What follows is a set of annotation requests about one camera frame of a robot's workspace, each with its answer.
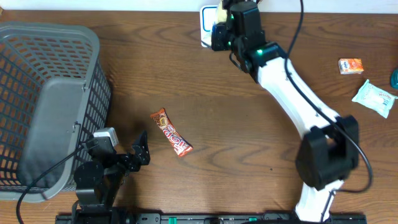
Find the light blue wet wipes pack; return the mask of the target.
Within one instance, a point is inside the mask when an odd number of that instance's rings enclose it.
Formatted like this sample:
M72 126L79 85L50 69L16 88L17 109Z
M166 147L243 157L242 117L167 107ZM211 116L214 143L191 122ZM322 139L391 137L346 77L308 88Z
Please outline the light blue wet wipes pack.
M383 118L387 118L396 99L396 96L374 86L367 79L351 101L372 109Z

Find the blue mouthwash bottle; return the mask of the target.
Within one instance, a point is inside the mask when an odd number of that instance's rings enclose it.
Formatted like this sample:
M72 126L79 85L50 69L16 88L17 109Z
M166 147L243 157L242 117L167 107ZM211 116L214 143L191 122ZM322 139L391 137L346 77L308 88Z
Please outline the blue mouthwash bottle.
M398 69L395 69L390 78L390 84L393 89L398 89Z

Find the yellow red snack bag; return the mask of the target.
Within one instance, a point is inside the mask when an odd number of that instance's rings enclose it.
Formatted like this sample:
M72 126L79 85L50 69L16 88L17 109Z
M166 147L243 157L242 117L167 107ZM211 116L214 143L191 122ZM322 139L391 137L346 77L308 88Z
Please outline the yellow red snack bag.
M223 0L221 0L216 8L214 24L219 24L220 22L226 22L227 14L228 14L227 10L223 8Z

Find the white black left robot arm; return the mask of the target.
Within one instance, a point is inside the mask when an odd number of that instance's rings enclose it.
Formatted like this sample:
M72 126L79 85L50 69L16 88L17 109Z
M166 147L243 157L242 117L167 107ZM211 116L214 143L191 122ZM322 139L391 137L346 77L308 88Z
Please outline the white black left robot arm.
M114 128L94 132L83 144L91 161L80 165L74 173L76 196L72 223L135 223L126 209L114 207L123 180L150 162L147 132L143 131L132 145L133 153L118 154L119 144Z

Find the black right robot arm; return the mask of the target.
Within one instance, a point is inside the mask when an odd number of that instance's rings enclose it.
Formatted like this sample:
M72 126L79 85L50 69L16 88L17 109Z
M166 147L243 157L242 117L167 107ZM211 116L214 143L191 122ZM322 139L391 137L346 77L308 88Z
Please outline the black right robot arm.
M268 91L296 127L301 143L295 166L303 180L297 218L304 223L344 223L348 218L333 217L330 208L358 166L358 122L324 104L297 74L288 53L266 39L257 5L221 1L211 48L229 50L233 64Z

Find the orange white small box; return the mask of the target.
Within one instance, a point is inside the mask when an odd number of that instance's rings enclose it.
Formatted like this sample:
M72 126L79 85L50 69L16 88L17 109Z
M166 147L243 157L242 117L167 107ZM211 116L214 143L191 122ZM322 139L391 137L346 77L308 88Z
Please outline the orange white small box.
M341 58L338 61L338 66L342 75L361 74L364 72L360 58Z

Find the red brown candy bar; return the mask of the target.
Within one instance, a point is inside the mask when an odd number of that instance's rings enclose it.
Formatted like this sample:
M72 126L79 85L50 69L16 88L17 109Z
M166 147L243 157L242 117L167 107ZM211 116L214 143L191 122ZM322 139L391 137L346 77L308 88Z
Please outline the red brown candy bar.
M175 129L164 108L151 114L150 118L156 122L157 126L164 133L178 157L183 157L193 150L193 146Z

